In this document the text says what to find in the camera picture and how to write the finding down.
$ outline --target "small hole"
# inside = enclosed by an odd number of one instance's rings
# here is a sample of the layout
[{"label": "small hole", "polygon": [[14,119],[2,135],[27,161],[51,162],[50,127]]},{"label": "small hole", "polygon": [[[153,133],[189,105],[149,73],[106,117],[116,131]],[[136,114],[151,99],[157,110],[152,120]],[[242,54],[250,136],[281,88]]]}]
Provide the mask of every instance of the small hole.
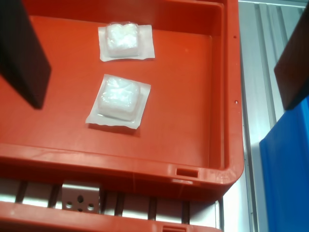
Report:
[{"label": "small hole", "polygon": [[67,207],[68,209],[72,208],[72,202],[67,202],[66,207]]},{"label": "small hole", "polygon": [[89,205],[88,205],[88,210],[94,210],[95,209],[95,207],[94,207],[94,205],[92,204],[92,203],[90,203]]},{"label": "small hole", "polygon": [[188,177],[198,177],[198,171],[196,170],[188,170],[188,169],[177,169],[176,175],[183,175]]},{"label": "small hole", "polygon": [[78,201],[79,203],[82,203],[82,202],[84,201],[84,197],[83,197],[82,195],[79,195],[79,196],[77,197],[77,201]]}]

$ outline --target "crate handle slot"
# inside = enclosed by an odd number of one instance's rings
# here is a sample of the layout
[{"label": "crate handle slot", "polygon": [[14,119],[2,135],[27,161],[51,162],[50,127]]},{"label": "crate handle slot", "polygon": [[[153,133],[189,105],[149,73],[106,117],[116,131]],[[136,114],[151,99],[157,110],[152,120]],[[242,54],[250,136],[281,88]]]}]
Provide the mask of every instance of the crate handle slot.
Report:
[{"label": "crate handle slot", "polygon": [[186,228],[163,226],[162,232],[186,232]]},{"label": "crate handle slot", "polygon": [[176,175],[183,175],[183,176],[197,178],[198,177],[198,171],[197,170],[177,168]]}]

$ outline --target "orange plastic crate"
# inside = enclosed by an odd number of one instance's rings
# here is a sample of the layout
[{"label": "orange plastic crate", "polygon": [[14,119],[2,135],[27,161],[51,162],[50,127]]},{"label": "orange plastic crate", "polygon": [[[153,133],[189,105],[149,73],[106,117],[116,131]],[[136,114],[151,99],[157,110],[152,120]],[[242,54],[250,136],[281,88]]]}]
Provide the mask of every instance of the orange plastic crate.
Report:
[{"label": "orange plastic crate", "polygon": [[[52,75],[42,110],[0,78],[1,176],[205,201],[236,182],[237,0],[23,2]],[[151,24],[156,58],[100,61],[98,27],[114,21]],[[137,130],[84,123],[105,73],[151,85]]]}]

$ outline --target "clear plastic wrap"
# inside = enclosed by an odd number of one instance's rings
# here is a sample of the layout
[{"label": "clear plastic wrap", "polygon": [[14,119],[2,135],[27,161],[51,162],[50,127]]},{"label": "clear plastic wrap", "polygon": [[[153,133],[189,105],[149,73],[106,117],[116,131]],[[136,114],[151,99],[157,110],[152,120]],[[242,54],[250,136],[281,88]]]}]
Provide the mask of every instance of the clear plastic wrap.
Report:
[{"label": "clear plastic wrap", "polygon": [[135,23],[112,23],[106,27],[106,44],[110,57],[138,56],[140,30]]},{"label": "clear plastic wrap", "polygon": [[104,116],[132,121],[139,98],[139,84],[119,77],[109,77],[98,99],[98,112]]},{"label": "clear plastic wrap", "polygon": [[104,75],[86,123],[137,129],[150,93],[150,85]]},{"label": "clear plastic wrap", "polygon": [[98,28],[100,59],[155,58],[151,25],[111,23]]}]

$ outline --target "plastic bag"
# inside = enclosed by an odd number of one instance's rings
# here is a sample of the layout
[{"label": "plastic bag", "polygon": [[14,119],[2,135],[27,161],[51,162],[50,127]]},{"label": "plastic bag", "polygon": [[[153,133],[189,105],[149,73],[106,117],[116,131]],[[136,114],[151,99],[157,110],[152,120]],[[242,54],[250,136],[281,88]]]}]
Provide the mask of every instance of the plastic bag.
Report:
[{"label": "plastic bag", "polygon": [[112,75],[104,75],[86,123],[108,126],[140,126],[151,86]]},{"label": "plastic bag", "polygon": [[140,29],[137,24],[109,24],[106,27],[106,44],[110,57],[138,56]]},{"label": "plastic bag", "polygon": [[98,28],[100,59],[155,58],[151,25],[112,23]]}]

